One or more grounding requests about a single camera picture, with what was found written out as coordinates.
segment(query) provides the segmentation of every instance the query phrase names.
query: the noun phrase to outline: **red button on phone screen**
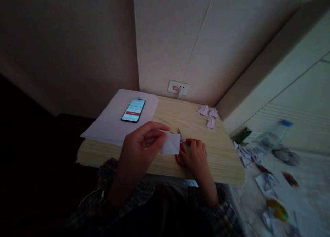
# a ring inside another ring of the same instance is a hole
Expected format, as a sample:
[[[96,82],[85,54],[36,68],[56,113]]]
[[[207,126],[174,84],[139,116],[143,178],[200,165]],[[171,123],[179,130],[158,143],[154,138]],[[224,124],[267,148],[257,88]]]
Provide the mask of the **red button on phone screen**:
[[[140,115],[140,113],[131,112],[131,111],[127,111],[126,114],[128,114],[128,115],[135,115],[135,116],[139,116]]]

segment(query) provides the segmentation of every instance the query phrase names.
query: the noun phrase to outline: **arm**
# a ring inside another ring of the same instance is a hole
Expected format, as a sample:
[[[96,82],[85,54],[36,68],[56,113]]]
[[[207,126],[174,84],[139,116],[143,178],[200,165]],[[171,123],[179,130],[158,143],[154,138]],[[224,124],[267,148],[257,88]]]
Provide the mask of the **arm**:
[[[180,151],[180,156],[195,178],[198,188],[189,187],[193,205],[205,216],[215,235],[243,236],[235,211],[226,193],[216,187],[207,164],[206,146],[193,140],[190,154]]]
[[[170,131],[171,128],[161,123],[148,122],[126,136],[107,197],[114,208],[125,204],[162,149],[167,134],[160,130]]]
[[[119,161],[111,158],[100,167],[96,192],[84,200],[63,232],[100,234],[150,199],[154,186],[140,181],[167,139],[160,130],[170,127],[148,122],[125,137]]]

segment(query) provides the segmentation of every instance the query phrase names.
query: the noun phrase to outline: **blue bottle cap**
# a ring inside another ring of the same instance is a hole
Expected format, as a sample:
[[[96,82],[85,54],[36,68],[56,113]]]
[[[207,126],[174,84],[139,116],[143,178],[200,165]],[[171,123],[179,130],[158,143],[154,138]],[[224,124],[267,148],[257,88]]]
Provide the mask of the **blue bottle cap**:
[[[287,120],[282,120],[281,121],[281,124],[286,126],[286,127],[291,127],[293,125],[293,123],[287,121]]]

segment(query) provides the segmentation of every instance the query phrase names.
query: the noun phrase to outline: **scissors handle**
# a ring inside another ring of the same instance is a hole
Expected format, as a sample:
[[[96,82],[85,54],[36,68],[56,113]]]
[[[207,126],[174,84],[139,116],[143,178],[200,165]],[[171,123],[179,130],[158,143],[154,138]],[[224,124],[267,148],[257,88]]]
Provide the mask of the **scissors handle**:
[[[188,145],[190,145],[192,140],[196,140],[196,139],[194,139],[194,138],[188,138],[188,139],[186,139],[186,143]]]
[[[184,153],[186,153],[185,148],[183,147],[182,143],[180,143],[180,149],[181,149]],[[183,164],[183,163],[180,162],[180,160],[179,160],[179,156],[178,156],[177,154],[175,155],[175,160],[176,160],[176,162],[179,164],[179,166],[181,166],[181,167],[186,167],[185,164]]]

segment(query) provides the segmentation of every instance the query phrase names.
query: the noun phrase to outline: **smartphone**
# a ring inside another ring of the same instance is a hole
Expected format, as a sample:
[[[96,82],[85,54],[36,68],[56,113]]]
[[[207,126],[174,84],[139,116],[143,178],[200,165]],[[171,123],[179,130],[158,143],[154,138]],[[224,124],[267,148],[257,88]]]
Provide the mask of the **smartphone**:
[[[127,107],[124,115],[122,116],[121,120],[125,122],[137,123],[139,121],[144,104],[145,100],[143,99],[132,100]]]

